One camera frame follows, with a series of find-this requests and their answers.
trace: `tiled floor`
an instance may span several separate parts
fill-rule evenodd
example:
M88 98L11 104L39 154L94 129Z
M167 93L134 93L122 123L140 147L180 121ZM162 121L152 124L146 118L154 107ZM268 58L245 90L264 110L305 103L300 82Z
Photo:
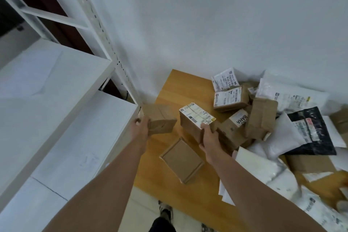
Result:
M200 232L201 223L192 217L173 210L173 223L177 232ZM119 232L148 232L159 217L158 200L133 187Z

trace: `foot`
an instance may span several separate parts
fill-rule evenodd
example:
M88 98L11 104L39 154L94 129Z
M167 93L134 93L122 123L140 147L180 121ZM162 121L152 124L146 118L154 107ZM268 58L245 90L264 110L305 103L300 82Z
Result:
M158 201L158 204L159 204L160 216L164 217L169 222L172 222L173 221L173 208L170 205L163 203L162 201Z
M202 223L202 232L214 232L215 230Z

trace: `dark pants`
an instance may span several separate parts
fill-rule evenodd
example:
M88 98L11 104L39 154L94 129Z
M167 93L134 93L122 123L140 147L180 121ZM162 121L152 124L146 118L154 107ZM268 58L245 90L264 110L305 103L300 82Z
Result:
M158 217L152 224L149 232L176 232L173 225L164 217Z

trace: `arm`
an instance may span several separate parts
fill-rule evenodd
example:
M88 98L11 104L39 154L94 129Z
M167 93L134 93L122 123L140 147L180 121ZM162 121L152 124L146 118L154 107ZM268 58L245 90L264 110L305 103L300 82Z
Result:
M295 204L257 180L226 154L217 132L212 133L206 124L201 127L204 137L200 147L207 162L216 170L250 231L325 231Z
M148 117L132 126L133 140L57 213L44 232L118 231L148 138Z

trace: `forearm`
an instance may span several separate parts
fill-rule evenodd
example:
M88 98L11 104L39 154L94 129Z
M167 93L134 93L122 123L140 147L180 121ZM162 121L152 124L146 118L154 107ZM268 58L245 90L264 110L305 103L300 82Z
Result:
M117 231L126 208L142 150L137 140L82 188L44 232Z
M224 152L213 167L251 231L324 231L310 216L257 180Z

